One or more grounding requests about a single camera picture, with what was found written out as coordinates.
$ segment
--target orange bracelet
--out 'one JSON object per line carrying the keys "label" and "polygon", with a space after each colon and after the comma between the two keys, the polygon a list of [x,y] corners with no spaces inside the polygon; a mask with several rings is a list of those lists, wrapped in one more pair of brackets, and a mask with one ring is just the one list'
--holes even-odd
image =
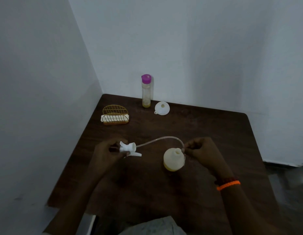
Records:
{"label": "orange bracelet", "polygon": [[241,183],[240,183],[238,180],[235,180],[235,181],[226,183],[226,184],[224,184],[224,185],[222,185],[222,186],[218,186],[218,187],[217,187],[217,190],[220,191],[220,190],[222,190],[222,189],[224,189],[224,188],[226,188],[226,187],[228,187],[228,186],[240,185],[240,184],[241,184]]}

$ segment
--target purple cap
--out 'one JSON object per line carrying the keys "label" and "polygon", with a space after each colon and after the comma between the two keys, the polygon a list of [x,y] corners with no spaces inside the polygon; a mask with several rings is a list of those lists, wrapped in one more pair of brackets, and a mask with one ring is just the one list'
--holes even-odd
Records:
{"label": "purple cap", "polygon": [[144,84],[150,84],[151,81],[152,81],[151,78],[152,78],[152,77],[151,77],[151,75],[149,75],[149,74],[144,74],[144,75],[142,75],[142,83],[144,83]]}

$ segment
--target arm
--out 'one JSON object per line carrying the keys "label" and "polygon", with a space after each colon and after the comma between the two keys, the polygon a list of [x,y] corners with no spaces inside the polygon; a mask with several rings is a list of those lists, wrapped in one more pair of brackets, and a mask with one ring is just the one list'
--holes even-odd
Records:
{"label": "arm", "polygon": [[120,141],[127,143],[127,140],[123,138],[114,138],[103,141],[95,147],[86,174],[76,191],[44,230],[45,233],[51,235],[74,235],[76,233],[88,200],[98,182],[119,159],[127,154],[127,152],[111,153],[109,151],[110,148],[120,148]]}
{"label": "arm", "polygon": [[[185,144],[185,154],[196,158],[217,179],[233,177],[233,172],[225,162],[211,138],[195,138]],[[240,185],[221,190],[226,214],[234,235],[278,234],[255,211]]]}

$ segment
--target person's left hand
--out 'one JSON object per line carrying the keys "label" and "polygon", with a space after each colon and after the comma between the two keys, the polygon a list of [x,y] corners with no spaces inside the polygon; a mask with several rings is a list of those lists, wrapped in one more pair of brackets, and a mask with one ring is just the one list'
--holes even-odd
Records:
{"label": "person's left hand", "polygon": [[123,143],[128,142],[124,138],[111,138],[97,144],[88,166],[88,172],[99,179],[103,174],[109,171],[118,160],[129,154],[128,152],[119,152],[120,141]]}

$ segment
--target table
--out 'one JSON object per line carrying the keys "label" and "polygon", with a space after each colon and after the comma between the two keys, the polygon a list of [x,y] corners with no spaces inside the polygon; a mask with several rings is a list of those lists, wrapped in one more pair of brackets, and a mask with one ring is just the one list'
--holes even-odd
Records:
{"label": "table", "polygon": [[[154,114],[156,103],[143,108],[141,99],[103,94],[47,204],[65,203],[85,173],[95,145],[106,138],[123,136],[139,145],[163,136],[183,142],[210,136],[255,209],[268,223],[280,226],[278,205],[246,114],[169,103],[169,114],[160,116]],[[110,104],[124,106],[130,122],[104,126],[102,109]],[[231,234],[215,178],[207,169],[189,157],[177,172],[164,169],[164,152],[178,146],[177,140],[165,139],[138,148],[142,157],[120,160],[97,185],[86,212],[135,224],[171,215],[185,232]]]}

